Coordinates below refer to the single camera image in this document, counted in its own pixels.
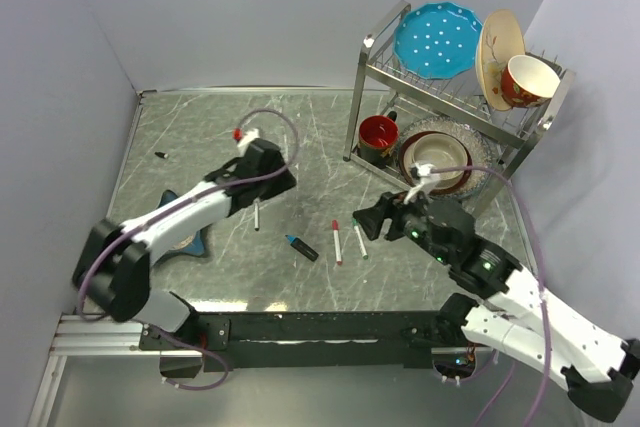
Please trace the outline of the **white green marker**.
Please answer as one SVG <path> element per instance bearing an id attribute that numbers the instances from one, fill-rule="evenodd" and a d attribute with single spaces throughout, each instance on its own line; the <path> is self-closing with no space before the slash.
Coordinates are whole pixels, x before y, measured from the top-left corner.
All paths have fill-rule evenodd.
<path id="1" fill-rule="evenodd" d="M 369 255 L 368 255 L 368 251 L 366 249 L 366 245 L 365 245 L 365 242 L 364 242 L 364 236 L 363 236 L 363 233 L 361 231 L 361 228 L 358 225 L 354 225 L 353 228 L 354 228 L 354 232 L 356 233 L 357 240 L 358 240 L 358 246 L 359 246 L 361 257 L 364 260 L 367 260 L 369 258 Z"/>

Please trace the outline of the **white red acrylic marker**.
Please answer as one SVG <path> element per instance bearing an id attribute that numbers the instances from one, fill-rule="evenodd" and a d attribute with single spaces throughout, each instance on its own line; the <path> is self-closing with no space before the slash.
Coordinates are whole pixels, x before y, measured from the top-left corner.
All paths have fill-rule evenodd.
<path id="1" fill-rule="evenodd" d="M 337 265 L 340 266 L 343 263 L 343 256 L 342 256 L 339 229 L 333 229 L 332 233 L 333 233 L 333 242 L 334 242 L 335 262 Z"/>

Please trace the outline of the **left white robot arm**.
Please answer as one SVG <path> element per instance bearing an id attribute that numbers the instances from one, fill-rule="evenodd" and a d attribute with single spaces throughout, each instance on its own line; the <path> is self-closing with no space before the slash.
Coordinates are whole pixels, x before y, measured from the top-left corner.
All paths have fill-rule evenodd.
<path id="1" fill-rule="evenodd" d="M 193 307 L 175 294 L 154 291 L 151 267 L 189 235 L 296 186 L 274 143 L 244 137 L 238 150 L 237 157 L 166 205 L 120 224 L 97 223 L 72 276 L 78 306 L 90 299 L 116 322 L 150 324 L 163 330 L 172 346 L 191 346 L 199 334 Z"/>

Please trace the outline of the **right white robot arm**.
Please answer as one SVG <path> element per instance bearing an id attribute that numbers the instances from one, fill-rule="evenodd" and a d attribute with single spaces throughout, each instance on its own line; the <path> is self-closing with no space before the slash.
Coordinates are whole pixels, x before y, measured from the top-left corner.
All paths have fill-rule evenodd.
<path id="1" fill-rule="evenodd" d="M 386 192 L 353 217 L 370 240 L 411 240 L 464 289 L 442 306 L 439 337 L 508 355 L 547 375 L 589 416 L 614 422 L 639 372 L 638 340 L 603 330 L 540 288 L 518 259 L 476 233 L 474 217 L 459 203 L 405 197 Z"/>

